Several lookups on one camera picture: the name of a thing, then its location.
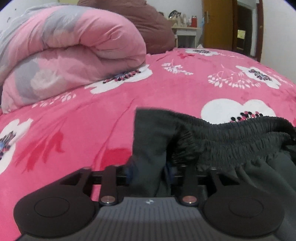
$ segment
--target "open door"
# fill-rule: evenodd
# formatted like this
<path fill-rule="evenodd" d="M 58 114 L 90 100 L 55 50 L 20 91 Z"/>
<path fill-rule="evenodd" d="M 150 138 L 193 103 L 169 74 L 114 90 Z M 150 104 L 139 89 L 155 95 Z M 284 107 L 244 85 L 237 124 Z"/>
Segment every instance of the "open door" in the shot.
<path fill-rule="evenodd" d="M 234 17 L 232 0 L 203 0 L 203 6 L 204 47 L 232 50 Z"/>

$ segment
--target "white logo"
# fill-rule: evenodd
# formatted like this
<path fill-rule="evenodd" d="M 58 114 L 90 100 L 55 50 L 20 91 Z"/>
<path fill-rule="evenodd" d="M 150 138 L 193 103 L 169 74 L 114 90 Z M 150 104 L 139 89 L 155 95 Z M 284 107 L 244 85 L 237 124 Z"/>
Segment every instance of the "white logo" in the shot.
<path fill-rule="evenodd" d="M 151 205 L 151 204 L 153 204 L 153 203 L 154 203 L 154 201 L 153 201 L 153 200 L 151 200 L 151 199 L 149 199 L 149 200 L 147 200 L 145 203 L 147 203 L 147 204 Z"/>

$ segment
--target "gray ribbed panel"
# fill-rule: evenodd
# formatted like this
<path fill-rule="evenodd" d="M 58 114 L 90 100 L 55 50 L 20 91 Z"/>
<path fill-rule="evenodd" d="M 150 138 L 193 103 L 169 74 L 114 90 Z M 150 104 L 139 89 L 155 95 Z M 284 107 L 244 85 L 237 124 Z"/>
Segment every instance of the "gray ribbed panel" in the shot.
<path fill-rule="evenodd" d="M 24 236 L 19 241 L 37 240 L 49 239 Z M 181 206 L 174 198 L 124 198 L 119 205 L 101 208 L 96 219 L 80 232 L 55 240 L 239 241 L 242 239 L 216 231 L 203 220 L 198 209 Z M 274 236 L 256 240 L 279 241 Z"/>

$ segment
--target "circular cover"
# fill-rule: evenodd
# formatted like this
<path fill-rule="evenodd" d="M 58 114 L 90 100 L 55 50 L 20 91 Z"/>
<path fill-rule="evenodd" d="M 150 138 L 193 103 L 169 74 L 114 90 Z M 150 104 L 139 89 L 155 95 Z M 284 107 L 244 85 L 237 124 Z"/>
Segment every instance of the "circular cover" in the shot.
<path fill-rule="evenodd" d="M 59 185 L 25 196 L 15 206 L 14 218 L 22 233 L 56 238 L 79 231 L 94 213 L 87 195 L 75 186 Z"/>
<path fill-rule="evenodd" d="M 276 198 L 247 185 L 225 186 L 206 201 L 203 212 L 213 227 L 242 238 L 270 234 L 284 219 Z"/>

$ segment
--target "folded blanket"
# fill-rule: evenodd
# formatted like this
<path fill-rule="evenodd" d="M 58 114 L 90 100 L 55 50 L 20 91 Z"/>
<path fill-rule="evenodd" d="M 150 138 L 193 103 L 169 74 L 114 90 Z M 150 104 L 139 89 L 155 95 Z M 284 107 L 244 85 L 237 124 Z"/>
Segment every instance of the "folded blanket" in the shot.
<path fill-rule="evenodd" d="M 164 110 L 137 110 L 130 159 L 135 196 L 170 196 L 166 163 L 216 167 L 277 195 L 285 219 L 282 241 L 296 238 L 296 131 L 278 117 L 210 124 Z"/>
<path fill-rule="evenodd" d="M 146 46 L 129 20 L 89 7 L 28 10 L 0 37 L 3 112 L 136 69 Z"/>

